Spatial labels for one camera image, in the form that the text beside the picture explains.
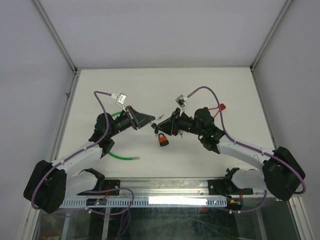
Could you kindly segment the black-headed key pair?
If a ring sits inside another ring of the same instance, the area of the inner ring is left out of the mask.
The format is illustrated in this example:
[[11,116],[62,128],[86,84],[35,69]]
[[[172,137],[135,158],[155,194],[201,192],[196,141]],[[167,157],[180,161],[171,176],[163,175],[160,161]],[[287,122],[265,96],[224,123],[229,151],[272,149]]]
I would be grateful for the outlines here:
[[151,127],[154,130],[155,137],[158,138],[159,137],[159,127],[158,127],[158,125],[156,123],[152,123]]

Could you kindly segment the orange black padlock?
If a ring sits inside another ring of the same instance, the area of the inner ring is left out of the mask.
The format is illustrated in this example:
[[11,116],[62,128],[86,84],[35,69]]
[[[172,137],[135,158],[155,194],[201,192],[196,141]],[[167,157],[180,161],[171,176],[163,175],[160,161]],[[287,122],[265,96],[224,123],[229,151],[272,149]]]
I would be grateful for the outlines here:
[[159,133],[157,136],[160,147],[169,145],[169,140],[163,133]]

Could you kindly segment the green cable bike lock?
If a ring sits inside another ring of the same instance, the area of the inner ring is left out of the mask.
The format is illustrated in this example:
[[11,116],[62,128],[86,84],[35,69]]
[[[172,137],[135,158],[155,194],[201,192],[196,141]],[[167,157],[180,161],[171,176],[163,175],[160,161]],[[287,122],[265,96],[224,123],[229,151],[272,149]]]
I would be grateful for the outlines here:
[[[119,116],[120,114],[121,114],[121,112],[118,111],[118,112],[113,113],[111,116],[112,116],[113,118],[115,118],[115,117]],[[139,159],[140,159],[139,156],[135,156],[135,157],[124,157],[124,156],[116,155],[116,154],[114,154],[114,153],[112,153],[112,152],[109,152],[108,154],[109,154],[111,157],[113,157],[113,158],[115,158],[115,159],[117,159],[117,160],[121,160],[121,161],[133,161],[133,160],[139,160]]]

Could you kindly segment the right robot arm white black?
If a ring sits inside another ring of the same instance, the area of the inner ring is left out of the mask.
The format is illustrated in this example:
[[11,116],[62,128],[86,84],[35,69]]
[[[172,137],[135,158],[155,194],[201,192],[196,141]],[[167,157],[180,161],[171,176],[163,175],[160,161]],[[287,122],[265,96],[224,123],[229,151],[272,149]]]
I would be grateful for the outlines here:
[[169,118],[151,126],[155,132],[176,136],[181,132],[197,135],[202,146],[210,152],[231,156],[253,167],[244,170],[234,167],[223,178],[215,190],[229,196],[240,189],[259,189],[270,192],[274,197],[288,201],[304,187],[305,172],[292,153],[285,147],[257,147],[242,143],[227,135],[214,123],[207,107],[199,108],[193,117],[177,108]]

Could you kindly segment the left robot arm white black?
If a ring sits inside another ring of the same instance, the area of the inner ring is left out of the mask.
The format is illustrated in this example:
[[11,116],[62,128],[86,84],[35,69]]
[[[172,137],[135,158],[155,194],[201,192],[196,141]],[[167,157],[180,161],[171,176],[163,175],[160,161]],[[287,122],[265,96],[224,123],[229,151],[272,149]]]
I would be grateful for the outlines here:
[[105,188],[105,176],[88,165],[107,155],[115,142],[113,137],[129,128],[139,130],[156,118],[127,106],[113,118],[103,112],[98,115],[94,132],[83,147],[67,157],[52,162],[39,161],[27,182],[23,197],[34,207],[48,214],[57,211],[65,198],[91,191],[100,194]]

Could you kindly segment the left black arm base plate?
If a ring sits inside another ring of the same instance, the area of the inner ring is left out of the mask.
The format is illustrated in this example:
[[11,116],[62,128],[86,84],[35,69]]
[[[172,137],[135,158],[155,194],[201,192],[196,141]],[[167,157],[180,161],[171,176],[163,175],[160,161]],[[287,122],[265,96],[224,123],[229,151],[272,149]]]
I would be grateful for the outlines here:
[[[119,179],[108,179],[105,178],[104,180],[98,180],[95,187],[88,191],[83,191],[81,193],[78,193],[78,196],[98,196],[98,195],[105,195],[108,196],[118,196],[120,194],[120,188],[121,181]],[[111,192],[105,192],[106,190],[112,190],[115,189],[115,191]]]

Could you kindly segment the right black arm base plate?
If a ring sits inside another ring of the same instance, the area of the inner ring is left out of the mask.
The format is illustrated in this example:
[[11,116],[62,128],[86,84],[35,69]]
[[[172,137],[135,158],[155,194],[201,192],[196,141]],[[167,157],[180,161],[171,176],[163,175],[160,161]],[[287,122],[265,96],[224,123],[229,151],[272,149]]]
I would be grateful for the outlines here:
[[221,195],[230,198],[232,195],[253,195],[252,188],[238,188],[230,180],[209,179],[207,181],[209,195]]

